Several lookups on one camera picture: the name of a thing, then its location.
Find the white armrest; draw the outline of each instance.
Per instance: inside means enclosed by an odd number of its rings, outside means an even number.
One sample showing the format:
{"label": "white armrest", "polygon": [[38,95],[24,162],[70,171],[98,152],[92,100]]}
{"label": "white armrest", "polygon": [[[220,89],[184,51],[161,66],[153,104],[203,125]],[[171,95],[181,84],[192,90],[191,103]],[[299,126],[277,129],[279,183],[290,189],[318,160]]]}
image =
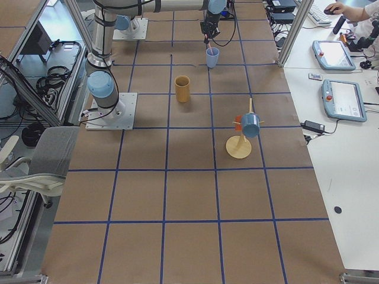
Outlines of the white armrest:
{"label": "white armrest", "polygon": [[13,148],[16,146],[19,137],[16,135],[11,136],[5,143],[4,147],[0,150],[0,171],[5,170],[5,164],[8,161],[8,156],[12,153]]}

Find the office chair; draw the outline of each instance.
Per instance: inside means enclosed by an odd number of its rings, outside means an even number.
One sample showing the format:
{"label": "office chair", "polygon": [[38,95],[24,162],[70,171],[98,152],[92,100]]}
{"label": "office chair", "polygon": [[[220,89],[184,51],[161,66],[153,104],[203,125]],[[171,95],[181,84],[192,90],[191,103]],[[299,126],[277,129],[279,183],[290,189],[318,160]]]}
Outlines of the office chair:
{"label": "office chair", "polygon": [[[31,190],[38,192],[46,208],[50,196],[62,194],[72,150],[79,127],[50,127],[41,135],[32,158],[20,157],[5,168],[7,157],[18,137],[12,136],[0,150],[0,192]],[[27,174],[19,166],[28,164]]]}

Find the power adapter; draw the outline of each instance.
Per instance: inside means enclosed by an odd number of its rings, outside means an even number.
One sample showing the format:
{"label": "power adapter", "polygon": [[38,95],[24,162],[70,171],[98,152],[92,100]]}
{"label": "power adapter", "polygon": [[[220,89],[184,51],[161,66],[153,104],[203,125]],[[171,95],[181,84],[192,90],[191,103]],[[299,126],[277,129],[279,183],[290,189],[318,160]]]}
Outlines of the power adapter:
{"label": "power adapter", "polygon": [[303,129],[323,134],[325,132],[325,125],[319,124],[313,121],[305,120],[305,122],[300,123]]}

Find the blue cup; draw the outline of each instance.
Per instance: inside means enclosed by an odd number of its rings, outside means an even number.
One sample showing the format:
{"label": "blue cup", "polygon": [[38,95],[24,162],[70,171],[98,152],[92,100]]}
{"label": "blue cup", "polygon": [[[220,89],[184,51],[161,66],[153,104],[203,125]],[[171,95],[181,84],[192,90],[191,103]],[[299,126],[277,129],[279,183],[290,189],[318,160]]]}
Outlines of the blue cup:
{"label": "blue cup", "polygon": [[241,118],[242,133],[246,137],[253,138],[259,134],[259,116],[254,113],[244,114]]}
{"label": "blue cup", "polygon": [[217,65],[220,51],[217,47],[207,48],[207,66],[214,68]]}

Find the white keyboard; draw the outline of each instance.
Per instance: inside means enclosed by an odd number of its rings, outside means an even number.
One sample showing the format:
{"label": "white keyboard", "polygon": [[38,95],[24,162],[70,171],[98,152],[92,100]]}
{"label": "white keyboard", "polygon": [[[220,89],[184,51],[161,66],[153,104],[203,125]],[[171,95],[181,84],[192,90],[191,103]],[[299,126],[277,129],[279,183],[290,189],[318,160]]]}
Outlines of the white keyboard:
{"label": "white keyboard", "polygon": [[[301,0],[295,0],[295,2],[298,6],[300,6]],[[310,8],[308,18],[316,25],[320,25],[322,27],[327,27],[332,24],[332,20],[327,15],[325,15],[325,13],[321,11],[315,4],[313,4]]]}

